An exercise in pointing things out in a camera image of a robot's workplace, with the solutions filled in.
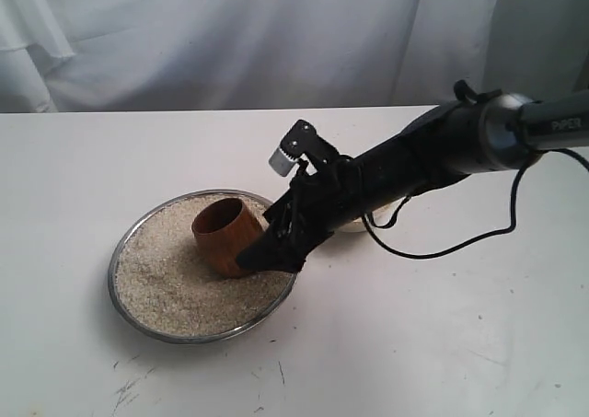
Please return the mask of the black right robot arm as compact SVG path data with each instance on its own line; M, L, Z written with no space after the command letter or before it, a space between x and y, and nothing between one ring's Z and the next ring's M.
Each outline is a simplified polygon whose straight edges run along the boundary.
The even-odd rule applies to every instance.
M363 154L341 154L306 121L296 122L270 158L289 177L288 191L265 212L267 229L237 255L249 271L297 273L307 255L340 227L389 203L405 204L477 173L523 174L547 152L577 157L588 143L588 94L548 102L501 90L474 91L465 81L455 99L411 122Z

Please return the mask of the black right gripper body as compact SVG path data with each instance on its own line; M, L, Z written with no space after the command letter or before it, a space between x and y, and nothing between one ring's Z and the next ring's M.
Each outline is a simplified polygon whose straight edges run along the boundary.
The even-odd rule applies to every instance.
M321 216L327 205L347 191L344 170L352 158L319 136L307 121L298 120L280 141L280 147L296 158L288 191L265 213L268 226L281 240L305 233L331 232Z

